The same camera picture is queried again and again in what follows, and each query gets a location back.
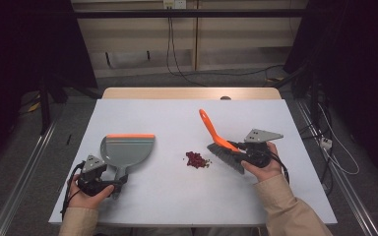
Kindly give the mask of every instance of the beige sleeve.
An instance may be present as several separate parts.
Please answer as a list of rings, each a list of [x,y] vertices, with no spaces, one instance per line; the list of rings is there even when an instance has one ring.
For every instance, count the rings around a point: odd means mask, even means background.
[[[94,235],[97,223],[97,210],[68,207],[61,224],[59,235]]]
[[[270,235],[332,235],[311,206],[293,195],[282,174],[255,187],[268,213]]]

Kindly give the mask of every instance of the white table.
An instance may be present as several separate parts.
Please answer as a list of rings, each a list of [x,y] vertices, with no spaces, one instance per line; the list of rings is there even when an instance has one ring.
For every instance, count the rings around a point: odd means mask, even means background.
[[[265,223],[266,213],[252,186],[256,179],[249,173],[240,175],[207,150],[212,138],[199,116],[200,108],[228,140],[242,142],[253,128],[283,134],[274,143],[288,168],[293,192],[325,223],[337,223],[284,100],[105,98],[96,104],[72,169],[89,154],[100,157],[100,141],[107,134],[153,133],[156,141],[151,155],[129,169],[119,199],[102,202],[99,224],[208,227]],[[210,159],[210,167],[187,166],[185,152],[191,150]],[[113,176],[113,168],[108,168],[102,179]],[[50,223],[61,223],[64,192],[65,188]]]

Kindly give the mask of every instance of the wire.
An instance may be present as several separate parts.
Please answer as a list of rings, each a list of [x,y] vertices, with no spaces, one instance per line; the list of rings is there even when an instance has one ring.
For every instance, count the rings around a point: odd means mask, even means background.
[[[337,138],[337,136],[336,136],[336,134],[334,133],[333,128],[331,127],[331,125],[330,125],[330,123],[329,123],[329,120],[328,120],[328,118],[327,118],[327,115],[325,114],[324,109],[322,108],[321,104],[318,103],[318,106],[321,108],[321,111],[322,111],[322,113],[323,113],[323,115],[324,115],[324,117],[325,117],[325,120],[327,121],[327,125],[328,125],[328,127],[330,128],[330,130],[331,130],[331,134],[332,134],[333,137],[337,140],[337,142],[339,142],[339,144],[342,146],[342,148],[348,153],[349,157],[351,158],[351,160],[354,162],[354,164],[355,164],[355,166],[356,166],[356,171],[355,171],[355,172],[350,172],[350,171],[347,171],[347,170],[343,169],[343,168],[340,166],[340,164],[339,164],[338,162],[336,162],[336,161],[332,158],[332,156],[334,156],[334,155],[333,155],[333,154],[328,154],[328,152],[327,152],[328,157],[329,157],[329,158],[333,161],[333,163],[334,163],[337,167],[339,167],[344,173],[349,174],[349,175],[356,175],[356,174],[358,174],[358,173],[360,172],[360,167],[358,166],[357,161],[355,161],[355,159],[354,159],[354,157],[352,156],[352,154],[347,150],[347,148],[343,145],[343,143],[339,140],[339,138]]]
[[[75,175],[76,171],[80,168],[82,169],[83,167],[85,166],[85,162],[82,161],[80,164],[76,165],[76,167],[73,169],[72,173],[70,174],[70,178],[69,178],[69,184],[67,185],[67,188],[66,188],[66,193],[64,195],[64,202],[63,202],[63,208],[61,209],[60,213],[61,213],[61,219],[63,220],[64,218],[64,214],[66,213],[66,209],[67,207],[69,206],[69,203],[70,203],[70,200],[73,198],[73,196],[75,196],[78,192],[76,192],[71,198],[69,198],[69,193],[70,193],[70,185],[72,184],[73,182],[73,176]]]
[[[70,198],[69,198],[69,203],[70,203],[70,201],[73,199],[73,197],[75,197],[77,194],[79,194],[79,192],[81,192],[82,191],[82,189],[79,189],[78,191],[76,191],[76,193],[74,193],[72,196],[70,196]]]
[[[322,100],[322,101],[319,101],[319,96],[320,96],[320,95],[323,96],[323,100]],[[319,103],[319,104],[324,104],[324,110],[325,110],[325,113],[328,114],[329,124],[331,125],[331,124],[332,124],[332,118],[331,118],[330,111],[329,111],[329,109],[328,109],[328,105],[326,105],[326,104],[328,104],[328,97],[327,97],[324,93],[322,93],[322,94],[321,94],[321,93],[318,94],[318,103]],[[319,112],[319,113],[318,113],[318,124],[319,124],[319,120],[321,119],[321,117],[322,117],[322,113]],[[303,133],[305,133],[305,131],[306,131],[307,128],[309,128],[309,127],[311,127],[311,126],[315,126],[315,125],[316,125],[316,124],[314,124],[314,121],[312,121],[311,124],[309,124],[309,125],[307,125],[307,126],[301,128],[300,130],[298,130],[299,135],[302,135]],[[329,129],[329,127],[327,127],[326,130],[325,130],[324,132],[318,131],[318,134],[317,134],[317,135],[314,135],[314,136],[308,136],[308,137],[301,137],[301,139],[302,139],[302,140],[315,139],[315,138],[319,139],[321,136],[327,134],[327,132],[329,132],[329,131],[330,131],[330,129]]]
[[[322,150],[319,148],[320,152],[321,152],[321,155],[324,157],[324,152],[322,152]],[[333,192],[333,188],[334,188],[334,179],[333,179],[333,172],[331,171],[331,168],[330,168],[330,160],[331,158],[328,158],[327,160],[325,160],[325,167],[324,167],[324,172],[322,173],[322,176],[320,178],[320,183],[321,184],[324,184],[324,179],[325,179],[325,175],[327,174],[327,171],[330,172],[330,179],[331,179],[331,186],[330,188],[328,188],[328,193],[326,193],[327,196],[329,196],[332,192]]]
[[[266,87],[267,82],[268,82],[268,76],[267,76],[267,70],[265,70],[265,83],[262,85],[263,88]]]
[[[179,75],[176,75],[176,74],[172,73],[171,70],[170,70],[170,67],[168,65],[168,53],[169,53],[169,50],[170,50],[170,39],[171,39],[171,44],[172,44],[172,47],[173,47],[174,62],[176,64],[176,68],[177,68],[177,71],[179,72]],[[177,63],[177,59],[176,59],[176,51],[174,49],[173,20],[171,18],[168,18],[168,44],[167,44],[166,64],[167,64],[167,70],[168,70],[168,72],[170,72],[171,75],[173,75],[173,76],[181,76],[181,77],[183,77],[183,79],[185,81],[189,82],[190,84],[194,84],[194,85],[197,85],[197,86],[200,86],[200,87],[206,87],[205,85],[202,85],[202,84],[190,81],[180,71],[179,64]]]
[[[289,173],[287,172],[287,168],[286,166],[282,163],[281,159],[279,158],[278,155],[272,153],[270,151],[270,158],[275,160],[283,169],[283,174],[284,174],[284,178],[286,179],[287,183],[290,183],[289,181]]]
[[[254,75],[254,74],[261,73],[261,72],[265,72],[266,73],[266,79],[267,79],[267,71],[268,70],[284,66],[284,65],[273,65],[273,66],[267,67],[267,68],[262,69],[262,70],[258,70],[258,71],[254,71],[254,72],[247,72],[247,73],[239,73],[239,74],[217,73],[217,72],[196,72],[196,73],[183,74],[181,72],[180,68],[179,68],[179,65],[178,65],[177,59],[176,59],[176,52],[175,52],[175,47],[174,47],[174,34],[173,34],[173,32],[174,32],[174,30],[173,30],[173,20],[172,20],[172,18],[168,18],[168,44],[167,44],[167,55],[166,55],[167,70],[168,70],[168,72],[171,75],[178,76],[178,77],[183,77],[183,79],[185,79],[185,81],[187,81],[187,82],[189,82],[191,84],[195,84],[197,86],[205,87],[205,85],[202,85],[202,84],[199,84],[199,83],[196,83],[196,82],[192,82],[192,81],[188,80],[186,77],[188,77],[188,76],[197,76],[197,75],[248,76],[248,75]],[[170,70],[170,66],[169,66],[169,63],[168,63],[168,60],[169,60],[169,51],[170,51],[170,42],[171,42],[172,49],[173,49],[174,62],[176,64],[177,71],[179,72],[179,74],[173,73]]]

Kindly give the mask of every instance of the dustpan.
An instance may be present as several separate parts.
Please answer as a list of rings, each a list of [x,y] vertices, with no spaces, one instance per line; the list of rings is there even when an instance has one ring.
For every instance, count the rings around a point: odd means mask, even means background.
[[[142,162],[149,156],[154,142],[153,134],[107,135],[100,143],[100,155],[106,164],[116,167],[117,181],[127,174],[128,167]]]

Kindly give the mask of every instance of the black curtain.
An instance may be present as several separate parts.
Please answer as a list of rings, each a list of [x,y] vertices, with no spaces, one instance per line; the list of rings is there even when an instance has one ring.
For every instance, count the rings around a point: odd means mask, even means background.
[[[378,167],[378,1],[344,0],[339,6],[333,15],[337,21],[335,33],[329,38],[329,46],[318,54],[317,61],[322,63],[312,70],[318,73],[324,91]],[[310,45],[321,38],[320,29],[325,29],[327,22],[305,19],[301,27],[286,61],[290,72],[298,68],[298,62],[309,59],[314,50]]]
[[[96,88],[76,19],[26,15],[25,11],[73,11],[69,0],[0,0],[0,147],[15,125],[21,96],[39,80],[64,85],[53,75]]]

